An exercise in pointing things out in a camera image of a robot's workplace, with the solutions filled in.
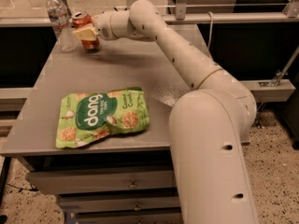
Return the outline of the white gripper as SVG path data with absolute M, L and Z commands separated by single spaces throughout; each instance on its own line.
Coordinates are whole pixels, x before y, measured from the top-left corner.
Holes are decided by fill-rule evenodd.
M 89 23 L 72 31 L 78 40 L 95 41 L 98 36 L 105 40 L 115 40 L 111 27 L 113 12 L 105 11 L 100 15 L 94 15 L 93 24 Z

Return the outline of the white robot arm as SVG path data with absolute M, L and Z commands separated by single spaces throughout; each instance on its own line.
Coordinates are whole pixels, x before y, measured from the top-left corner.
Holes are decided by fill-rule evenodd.
M 249 89 L 168 26 L 147 0 L 97 15 L 74 34 L 90 41 L 149 38 L 190 88 L 169 118 L 183 223 L 259 224 L 241 146 L 257 112 Z

